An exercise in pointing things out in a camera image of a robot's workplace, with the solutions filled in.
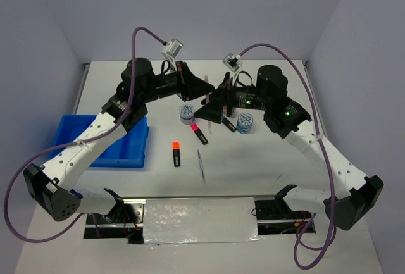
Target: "red wire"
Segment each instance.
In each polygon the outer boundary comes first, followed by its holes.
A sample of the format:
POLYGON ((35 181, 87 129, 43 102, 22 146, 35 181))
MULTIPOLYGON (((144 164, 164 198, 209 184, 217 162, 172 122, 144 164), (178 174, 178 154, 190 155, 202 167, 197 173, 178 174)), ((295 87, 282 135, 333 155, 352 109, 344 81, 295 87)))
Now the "red wire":
POLYGON ((298 227, 300 227, 301 225, 303 225, 303 224, 305 223, 305 219, 306 219, 306 214, 305 214, 305 212, 304 212, 304 211, 301 211, 301 214, 303 215, 304 219, 298 223, 298 227))
POLYGON ((140 228, 136 225, 135 222, 133 222, 133 221, 131 220, 131 217, 129 217, 128 213, 125 213, 125 214, 126 214, 126 216, 128 217, 128 219, 132 222, 132 224, 135 226, 135 228, 139 231, 140 228))

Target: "white container with blue label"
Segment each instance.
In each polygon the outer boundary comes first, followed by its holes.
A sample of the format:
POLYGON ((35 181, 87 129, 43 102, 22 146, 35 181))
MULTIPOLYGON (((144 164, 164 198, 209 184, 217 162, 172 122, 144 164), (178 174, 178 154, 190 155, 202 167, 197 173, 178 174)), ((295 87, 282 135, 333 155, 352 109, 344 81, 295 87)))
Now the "white container with blue label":
POLYGON ((238 116, 236 129, 241 134, 247 134, 251 131, 253 125, 253 116, 249 113, 241 113, 238 116))
POLYGON ((194 106, 190 103, 182 104, 180 107, 180 121, 184 124, 194 123, 194 106))

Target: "pen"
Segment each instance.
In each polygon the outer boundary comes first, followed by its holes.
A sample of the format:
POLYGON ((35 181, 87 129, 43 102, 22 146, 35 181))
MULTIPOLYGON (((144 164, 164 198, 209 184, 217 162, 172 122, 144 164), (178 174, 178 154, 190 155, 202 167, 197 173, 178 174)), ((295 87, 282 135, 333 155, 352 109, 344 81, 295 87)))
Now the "pen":
POLYGON ((200 164, 202 179, 204 180, 204 183, 205 183, 204 167, 202 166, 203 160, 201 159, 201 154, 200 154, 199 150, 197 150, 197 154, 198 154, 198 163, 200 164))

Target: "gray wall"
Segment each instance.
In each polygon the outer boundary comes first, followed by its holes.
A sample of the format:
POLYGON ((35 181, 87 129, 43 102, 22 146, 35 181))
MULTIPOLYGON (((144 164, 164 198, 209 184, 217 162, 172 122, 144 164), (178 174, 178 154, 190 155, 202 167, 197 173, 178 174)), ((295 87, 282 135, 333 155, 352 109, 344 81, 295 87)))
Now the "gray wall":
POLYGON ((330 140, 385 189, 367 216, 384 273, 405 273, 404 0, 340 0, 309 61, 330 140))
MULTIPOLYGON (((147 26, 179 38, 186 59, 222 59, 256 42, 271 42, 308 59, 339 0, 46 0, 82 61, 130 57, 130 34, 147 26)), ((139 54, 160 59, 141 38, 139 54)), ((258 49, 250 58, 278 58, 258 49)))
MULTIPOLYGON (((61 116, 72 112, 81 66, 43 0, 0 0, 0 202, 18 166, 50 145, 61 116)), ((11 219, 25 235, 34 202, 19 179, 11 219)), ((0 216, 1 273, 14 273, 23 242, 0 216)))

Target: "orange highlighter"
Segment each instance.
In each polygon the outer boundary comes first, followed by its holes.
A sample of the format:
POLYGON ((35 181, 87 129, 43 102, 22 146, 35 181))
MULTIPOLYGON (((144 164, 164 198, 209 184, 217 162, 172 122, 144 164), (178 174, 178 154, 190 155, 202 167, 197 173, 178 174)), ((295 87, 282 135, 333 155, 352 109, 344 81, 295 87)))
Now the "orange highlighter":
POLYGON ((175 168, 180 166, 180 143, 173 142, 173 163, 175 168))

